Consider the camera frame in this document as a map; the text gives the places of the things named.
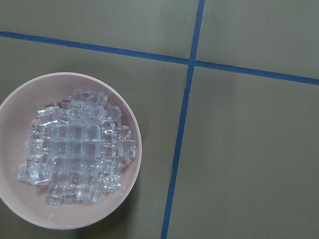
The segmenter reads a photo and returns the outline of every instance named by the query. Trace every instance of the blue tape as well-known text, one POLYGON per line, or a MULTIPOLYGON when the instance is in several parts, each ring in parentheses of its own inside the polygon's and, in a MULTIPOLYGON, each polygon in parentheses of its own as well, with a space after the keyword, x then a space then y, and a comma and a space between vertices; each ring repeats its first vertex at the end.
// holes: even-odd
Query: blue tape
POLYGON ((247 75, 263 76, 263 77, 269 77, 269 78, 285 80, 285 81, 300 82, 300 83, 306 83, 311 85, 319 85, 319 79, 302 77, 302 76, 293 76, 293 75, 270 72, 270 71, 255 70, 255 69, 249 69, 249 68, 238 67, 238 66, 229 66, 229 65, 204 62, 204 61, 195 61, 195 66, 221 70, 221 71, 242 73, 247 75))
POLYGON ((189 65, 188 65, 188 70, 187 70, 187 75, 186 75, 186 88, 184 90, 183 101, 182 101, 182 106, 181 106, 181 111, 180 111, 179 125, 178 125, 177 138, 176 138, 175 151, 174 151, 174 158, 173 158, 173 163, 172 163, 172 172, 171 172, 169 186, 168 186, 166 206, 165 206, 165 212, 164 212, 164 218, 163 218, 163 225, 162 225, 161 236, 160 236, 161 239, 166 239, 167 233, 168 233, 170 213, 171 213, 171 208, 172 208, 172 204, 173 204, 178 163, 179 163, 179 158, 180 158, 180 150, 181 150, 182 141, 183 141, 184 127, 185 127, 186 114, 187 114, 187 108, 188 108, 188 97, 189 97, 191 82, 192 82, 192 78, 193 78, 194 64, 195 64, 195 60, 196 60, 198 39, 199 39, 201 21, 203 18, 204 4, 205 4, 205 0, 199 0, 195 28, 194 28, 194 34, 193 34, 193 40, 192 40, 190 56, 189 56, 189 65))
POLYGON ((50 37, 26 35, 26 34, 20 34, 20 33, 8 32, 8 31, 0 31, 0 36, 26 40, 26 41, 48 43, 48 44, 59 45, 59 46, 68 46, 68 47, 86 49, 91 51, 101 51, 101 52, 113 53, 118 55, 133 56, 133 57, 145 58, 145 59, 151 59, 151 60, 157 60, 157 61, 165 61, 165 62, 177 63, 182 65, 188 65, 188 62, 189 62, 188 59, 179 58, 179 57, 165 56, 165 55, 152 54, 152 53, 140 52, 140 51, 132 51, 132 50, 126 50, 126 49, 109 47, 109 46, 93 45, 93 44, 81 43, 76 41, 67 41, 67 40, 55 39, 50 37))

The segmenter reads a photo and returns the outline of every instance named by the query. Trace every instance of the bowl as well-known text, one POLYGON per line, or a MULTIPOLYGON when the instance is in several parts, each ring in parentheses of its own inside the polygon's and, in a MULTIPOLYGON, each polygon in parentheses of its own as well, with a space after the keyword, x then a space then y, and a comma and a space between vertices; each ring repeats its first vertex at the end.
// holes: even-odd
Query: bowl
POLYGON ((141 164, 142 141, 136 118, 125 100, 110 86, 78 73, 52 73, 32 79, 13 91, 0 106, 0 197, 21 218, 49 229, 75 229, 93 224, 113 212, 131 191, 141 164), (122 124, 132 128, 137 156, 123 171, 122 186, 101 194, 96 204, 44 203, 47 186, 16 180, 18 165, 25 159, 29 123, 37 110, 70 95, 75 87, 102 90, 109 102, 122 110, 122 124))

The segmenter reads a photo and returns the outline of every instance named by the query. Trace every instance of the gray tile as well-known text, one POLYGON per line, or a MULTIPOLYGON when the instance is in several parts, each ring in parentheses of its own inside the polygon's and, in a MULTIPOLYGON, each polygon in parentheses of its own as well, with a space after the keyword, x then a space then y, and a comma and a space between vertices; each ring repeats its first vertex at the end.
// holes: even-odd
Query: gray tile
POLYGON ((0 30, 189 57, 197 0, 1 1, 0 30))
POLYGON ((127 56, 0 38, 0 102, 24 82, 52 72, 100 79, 127 101, 139 123, 140 173, 124 203, 104 220, 70 232, 24 222, 0 203, 0 238, 159 238, 187 67, 127 56))
POLYGON ((319 2, 206 1, 197 59, 319 78, 319 2))
POLYGON ((318 238, 319 87, 196 68, 168 238, 318 238))

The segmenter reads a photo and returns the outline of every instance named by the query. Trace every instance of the vertical blue line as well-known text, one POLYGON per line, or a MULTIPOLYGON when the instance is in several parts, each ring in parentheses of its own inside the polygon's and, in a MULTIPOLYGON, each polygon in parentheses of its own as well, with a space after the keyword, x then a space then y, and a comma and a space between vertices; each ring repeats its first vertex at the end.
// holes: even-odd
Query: vertical blue line
POLYGON ((204 4, 205 4, 205 0, 199 0, 195 27, 194 27, 193 40, 192 40, 190 56, 189 56, 189 64, 188 64, 187 75, 186 75, 186 88, 184 89, 183 101, 182 101, 180 117, 179 117, 179 126, 177 131, 174 158, 172 163, 172 173, 171 173, 170 182, 168 186, 168 192, 167 192, 165 213, 164 213, 164 219, 163 219, 163 225, 162 225, 161 237, 160 237, 161 239, 166 239, 167 233, 168 233, 170 213, 171 213, 171 208, 173 204, 176 176, 177 176, 177 170, 178 170, 178 162, 180 157, 180 150, 181 150, 181 145, 183 141, 185 120, 186 120, 186 114, 187 114, 188 97, 190 93, 191 82, 193 78, 194 66, 196 61, 198 39, 199 39, 201 21, 203 18, 204 4))

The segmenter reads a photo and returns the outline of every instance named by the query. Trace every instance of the gray floor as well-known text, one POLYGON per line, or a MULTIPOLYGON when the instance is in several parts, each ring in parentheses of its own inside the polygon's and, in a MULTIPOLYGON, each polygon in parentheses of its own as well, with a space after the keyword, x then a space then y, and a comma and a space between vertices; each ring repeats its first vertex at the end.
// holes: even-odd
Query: gray floor
MULTIPOLYGON (((0 1, 0 31, 189 58, 197 0, 0 1)), ((319 79, 319 4, 205 2, 196 59, 319 79)), ((47 73, 106 82, 141 129, 137 182, 78 230, 0 200, 0 238, 160 238, 187 65, 0 37, 0 101, 47 73)), ((319 238, 319 86, 195 67, 167 238, 319 238)))

